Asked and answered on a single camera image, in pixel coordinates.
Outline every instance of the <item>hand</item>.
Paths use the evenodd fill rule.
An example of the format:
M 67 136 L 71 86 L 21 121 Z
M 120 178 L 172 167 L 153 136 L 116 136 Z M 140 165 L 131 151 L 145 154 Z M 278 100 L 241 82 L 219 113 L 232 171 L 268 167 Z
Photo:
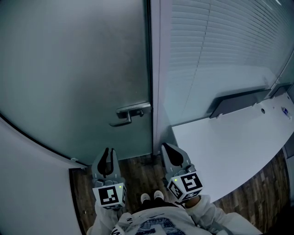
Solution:
M 186 208 L 192 208 L 200 201 L 200 196 L 193 197 L 185 203 Z

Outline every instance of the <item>window blind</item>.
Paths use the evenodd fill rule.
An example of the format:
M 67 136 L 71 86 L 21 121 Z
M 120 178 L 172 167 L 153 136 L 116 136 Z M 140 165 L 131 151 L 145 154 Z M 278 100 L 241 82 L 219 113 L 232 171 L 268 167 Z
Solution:
M 167 94 L 186 101 L 178 107 L 177 118 L 171 113 L 171 122 L 204 117 L 219 93 L 270 88 L 293 51 L 293 38 L 291 0 L 173 0 Z M 197 97 L 193 86 L 207 87 L 205 82 L 211 89 Z M 177 90 L 179 83 L 190 89 Z M 168 97 L 166 105 L 175 112 Z

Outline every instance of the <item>sleeve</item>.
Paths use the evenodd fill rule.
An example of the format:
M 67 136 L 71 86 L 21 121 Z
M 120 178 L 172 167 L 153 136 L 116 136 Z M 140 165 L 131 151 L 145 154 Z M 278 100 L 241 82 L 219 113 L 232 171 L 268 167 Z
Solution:
M 220 230 L 215 228 L 215 224 L 230 230 L 233 234 L 259 235 L 262 234 L 248 220 L 237 213 L 225 214 L 220 208 L 210 203 L 210 196 L 201 195 L 201 199 L 197 205 L 192 208 L 186 208 L 186 212 L 190 215 L 196 224 L 206 229 L 210 233 L 217 233 Z
M 87 231 L 87 235 L 110 235 L 115 227 L 118 219 L 118 214 L 114 210 L 107 210 L 95 204 L 96 219 L 92 227 Z

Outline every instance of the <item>white desk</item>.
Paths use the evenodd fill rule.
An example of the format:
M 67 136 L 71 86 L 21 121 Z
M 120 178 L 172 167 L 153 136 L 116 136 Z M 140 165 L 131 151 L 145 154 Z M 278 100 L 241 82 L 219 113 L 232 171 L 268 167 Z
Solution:
M 201 173 L 202 194 L 212 201 L 220 199 L 277 154 L 294 132 L 294 120 L 282 112 L 282 106 L 294 115 L 294 104 L 284 94 L 220 118 L 173 127 L 178 146 Z

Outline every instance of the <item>door handle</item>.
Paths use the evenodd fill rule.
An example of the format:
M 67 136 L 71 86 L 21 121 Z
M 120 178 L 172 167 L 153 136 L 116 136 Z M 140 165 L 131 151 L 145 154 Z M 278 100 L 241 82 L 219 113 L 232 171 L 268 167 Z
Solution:
M 140 116 L 143 117 L 144 114 L 151 112 L 151 105 L 149 102 L 131 105 L 123 108 L 118 108 L 116 114 L 119 119 L 124 119 L 124 121 L 119 123 L 110 123 L 112 127 L 121 127 L 132 123 L 132 117 Z
M 130 116 L 130 112 L 127 112 L 127 119 L 120 122 L 120 123 L 110 123 L 109 125 L 111 125 L 112 127 L 121 127 L 121 126 L 125 126 L 127 124 L 131 124 L 132 123 L 132 118 Z

